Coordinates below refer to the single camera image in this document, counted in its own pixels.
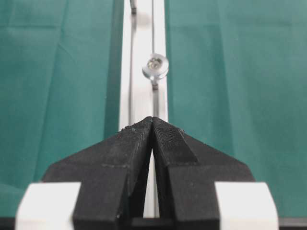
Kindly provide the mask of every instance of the bolt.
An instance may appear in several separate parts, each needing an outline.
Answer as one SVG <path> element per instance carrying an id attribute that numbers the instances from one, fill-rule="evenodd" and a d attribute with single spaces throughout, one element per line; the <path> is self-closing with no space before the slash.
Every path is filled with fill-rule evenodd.
<path id="1" fill-rule="evenodd" d="M 168 73 L 168 60 L 161 54 L 150 54 L 147 63 L 142 68 L 145 77 L 152 81 L 153 86 Z"/>

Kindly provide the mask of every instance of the green tablecloth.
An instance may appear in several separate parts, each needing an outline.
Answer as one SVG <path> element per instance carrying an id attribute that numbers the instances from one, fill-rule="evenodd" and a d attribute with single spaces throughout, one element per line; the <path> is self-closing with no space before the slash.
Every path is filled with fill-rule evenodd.
<path id="1" fill-rule="evenodd" d="M 166 0 L 169 121 L 307 216 L 307 0 Z"/>
<path id="2" fill-rule="evenodd" d="M 118 0 L 0 1 L 0 216 L 49 164 L 117 132 L 122 14 Z"/>
<path id="3" fill-rule="evenodd" d="M 165 0 L 169 121 L 307 216 L 307 0 Z M 121 0 L 0 1 L 0 216 L 117 131 Z"/>

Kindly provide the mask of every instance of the green fabric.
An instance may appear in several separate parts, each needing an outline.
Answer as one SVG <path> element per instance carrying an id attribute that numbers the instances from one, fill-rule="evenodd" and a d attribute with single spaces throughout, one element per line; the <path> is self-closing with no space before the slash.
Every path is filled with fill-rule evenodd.
<path id="1" fill-rule="evenodd" d="M 169 121 L 307 216 L 307 0 L 166 0 Z"/>
<path id="2" fill-rule="evenodd" d="M 0 216 L 51 163 L 117 132 L 122 13 L 117 0 L 0 1 Z"/>

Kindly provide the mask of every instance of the aluminum rail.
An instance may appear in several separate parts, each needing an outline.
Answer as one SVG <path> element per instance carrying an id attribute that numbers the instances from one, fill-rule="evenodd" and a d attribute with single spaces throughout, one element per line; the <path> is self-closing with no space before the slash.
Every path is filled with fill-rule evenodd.
<path id="1" fill-rule="evenodd" d="M 164 0 L 124 0 L 119 129 L 147 116 L 168 121 L 166 77 L 153 87 L 142 67 L 150 55 L 166 56 Z M 144 217 L 158 217 L 154 159 L 151 156 Z"/>

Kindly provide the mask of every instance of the silver screw head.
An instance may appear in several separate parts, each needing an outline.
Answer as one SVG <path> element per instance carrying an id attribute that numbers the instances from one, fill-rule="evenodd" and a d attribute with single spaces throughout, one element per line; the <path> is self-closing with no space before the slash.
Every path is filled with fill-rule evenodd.
<path id="1" fill-rule="evenodd" d="M 168 60 L 161 54 L 150 54 L 142 70 L 145 77 L 151 81 L 158 81 L 168 73 Z"/>

